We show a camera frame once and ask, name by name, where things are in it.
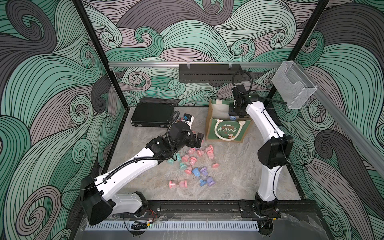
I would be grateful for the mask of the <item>pink hourglass pair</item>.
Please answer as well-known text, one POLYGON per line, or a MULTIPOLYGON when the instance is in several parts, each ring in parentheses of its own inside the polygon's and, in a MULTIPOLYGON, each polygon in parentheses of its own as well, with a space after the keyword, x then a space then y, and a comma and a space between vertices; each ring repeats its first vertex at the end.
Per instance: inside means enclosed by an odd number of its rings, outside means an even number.
POLYGON ((209 157, 209 159, 212 161, 212 168, 216 169, 220 166, 220 164, 218 164, 215 160, 215 154, 214 154, 214 151, 213 150, 209 150, 207 151, 207 156, 209 157))

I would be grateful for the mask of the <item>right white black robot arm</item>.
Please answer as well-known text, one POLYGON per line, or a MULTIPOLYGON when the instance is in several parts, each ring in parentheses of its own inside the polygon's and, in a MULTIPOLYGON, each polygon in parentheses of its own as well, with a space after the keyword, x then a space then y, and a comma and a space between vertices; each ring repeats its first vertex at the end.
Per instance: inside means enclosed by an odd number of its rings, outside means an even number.
POLYGON ((276 194, 280 173, 288 163, 293 147, 293 138, 286 135, 274 122, 257 94, 234 93, 234 103, 229 115, 250 117, 259 129, 264 144, 258 150, 258 159, 263 165, 261 183, 255 196, 256 215, 266 219, 277 219, 278 197, 276 194))

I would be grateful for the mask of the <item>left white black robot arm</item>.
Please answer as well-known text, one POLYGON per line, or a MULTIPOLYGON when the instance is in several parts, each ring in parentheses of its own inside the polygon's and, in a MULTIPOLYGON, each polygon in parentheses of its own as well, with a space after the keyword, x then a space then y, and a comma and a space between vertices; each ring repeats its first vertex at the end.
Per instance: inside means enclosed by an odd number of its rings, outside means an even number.
POLYGON ((130 160, 103 175, 83 178, 80 202, 88 223, 97 225, 114 214, 143 216, 148 208, 144 195, 120 195, 119 190, 145 171, 172 159, 183 147, 200 148, 203 138, 204 134, 193 133, 190 124, 176 122, 165 136, 152 139, 130 160))

